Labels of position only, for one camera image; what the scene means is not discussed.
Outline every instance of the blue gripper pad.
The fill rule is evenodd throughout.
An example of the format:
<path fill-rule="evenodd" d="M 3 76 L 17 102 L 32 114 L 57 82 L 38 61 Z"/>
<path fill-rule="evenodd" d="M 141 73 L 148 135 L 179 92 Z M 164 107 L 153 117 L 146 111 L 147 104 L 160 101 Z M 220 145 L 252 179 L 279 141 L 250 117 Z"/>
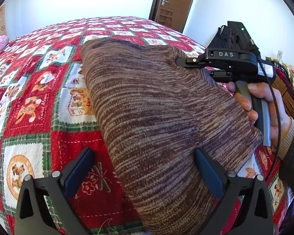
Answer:
<path fill-rule="evenodd" d="M 66 199 L 73 197 L 81 186 L 84 178 L 94 164 L 95 154 L 91 148 L 88 148 L 83 156 L 75 163 L 74 168 L 64 181 L 63 195 Z"/>
<path fill-rule="evenodd" d="M 217 199 L 222 199 L 224 195 L 223 182 L 199 149 L 195 150 L 195 163 L 212 196 Z"/>

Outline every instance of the red patchwork quilt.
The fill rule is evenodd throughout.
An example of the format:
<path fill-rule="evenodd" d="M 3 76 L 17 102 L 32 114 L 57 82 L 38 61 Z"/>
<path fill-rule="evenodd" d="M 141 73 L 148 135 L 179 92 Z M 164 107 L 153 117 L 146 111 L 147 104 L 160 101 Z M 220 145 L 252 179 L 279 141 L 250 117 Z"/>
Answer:
<path fill-rule="evenodd" d="M 46 26 L 10 42 L 0 52 L 0 223 L 9 234 L 14 234 L 23 178 L 62 170 L 85 146 L 96 151 L 96 160 L 70 200 L 73 209 L 96 235 L 145 231 L 111 165 L 82 73 L 83 44 L 101 37 L 173 45 L 190 57 L 204 52 L 189 37 L 137 17 L 83 18 Z M 239 175 L 265 176 L 273 159 L 271 148 L 259 147 Z M 268 182 L 275 228 L 292 200 L 279 179 L 279 165 Z M 65 233 L 48 197 L 46 202 L 58 230 Z M 240 204 L 238 199 L 224 232 L 231 228 Z"/>

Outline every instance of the door frame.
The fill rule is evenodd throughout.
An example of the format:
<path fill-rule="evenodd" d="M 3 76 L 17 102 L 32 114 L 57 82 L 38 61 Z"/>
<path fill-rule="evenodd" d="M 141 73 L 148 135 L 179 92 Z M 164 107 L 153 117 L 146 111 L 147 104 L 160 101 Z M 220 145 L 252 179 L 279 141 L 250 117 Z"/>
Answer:
<path fill-rule="evenodd" d="M 152 1 L 151 10 L 150 10 L 150 13 L 149 13 L 149 19 L 152 20 L 152 21 L 155 21 L 156 20 L 157 11 L 158 11 L 158 8 L 160 6 L 160 2 L 161 2 L 160 0 L 153 0 Z M 189 11 L 191 9 L 191 5 L 192 4 L 193 4 L 193 0 L 191 0 L 191 2 L 190 2 L 189 8 L 188 8 L 188 12 L 187 12 L 187 15 L 186 15 L 186 18 L 185 18 L 183 30 L 184 30 L 184 27 L 185 27 L 185 24 L 186 24 L 186 20 L 188 18 L 188 14 L 189 14 Z"/>

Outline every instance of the label sticker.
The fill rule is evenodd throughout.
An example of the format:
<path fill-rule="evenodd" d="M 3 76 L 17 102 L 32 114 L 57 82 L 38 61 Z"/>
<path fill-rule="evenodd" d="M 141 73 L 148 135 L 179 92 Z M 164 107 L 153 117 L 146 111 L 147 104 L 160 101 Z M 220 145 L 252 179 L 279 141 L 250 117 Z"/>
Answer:
<path fill-rule="evenodd" d="M 267 76 L 269 78 L 273 78 L 273 67 L 271 65 L 268 65 L 268 64 L 265 64 L 263 63 L 262 66 L 264 67 L 266 73 L 267 73 Z M 262 71 L 261 69 L 261 66 L 260 64 L 258 63 L 258 75 L 261 75 L 261 76 L 264 76 L 264 72 Z"/>

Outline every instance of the wooden door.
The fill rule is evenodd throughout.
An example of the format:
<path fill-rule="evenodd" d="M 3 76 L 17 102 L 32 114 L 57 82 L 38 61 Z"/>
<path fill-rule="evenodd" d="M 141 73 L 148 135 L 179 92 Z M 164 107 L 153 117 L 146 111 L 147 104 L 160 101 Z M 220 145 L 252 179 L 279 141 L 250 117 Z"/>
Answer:
<path fill-rule="evenodd" d="M 160 0 L 156 22 L 183 32 L 192 0 Z"/>

